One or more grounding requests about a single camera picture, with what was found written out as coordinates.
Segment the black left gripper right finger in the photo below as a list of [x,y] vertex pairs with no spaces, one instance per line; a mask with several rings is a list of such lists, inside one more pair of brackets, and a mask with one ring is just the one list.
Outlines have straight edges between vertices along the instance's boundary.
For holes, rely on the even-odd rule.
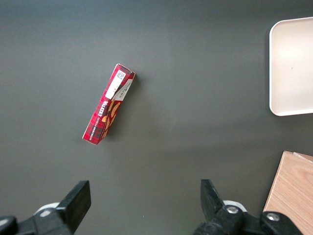
[[302,232],[286,215],[265,211],[259,217],[250,215],[234,201],[222,200],[209,179],[201,180],[201,208],[206,221],[194,235],[301,235]]

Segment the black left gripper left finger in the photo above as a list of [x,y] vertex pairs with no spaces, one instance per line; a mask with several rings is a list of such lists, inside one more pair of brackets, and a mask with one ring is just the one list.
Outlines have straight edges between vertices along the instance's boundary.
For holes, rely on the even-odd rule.
[[2,235],[73,235],[91,206],[89,181],[78,184],[61,200],[46,204],[19,222],[12,215],[0,217]]

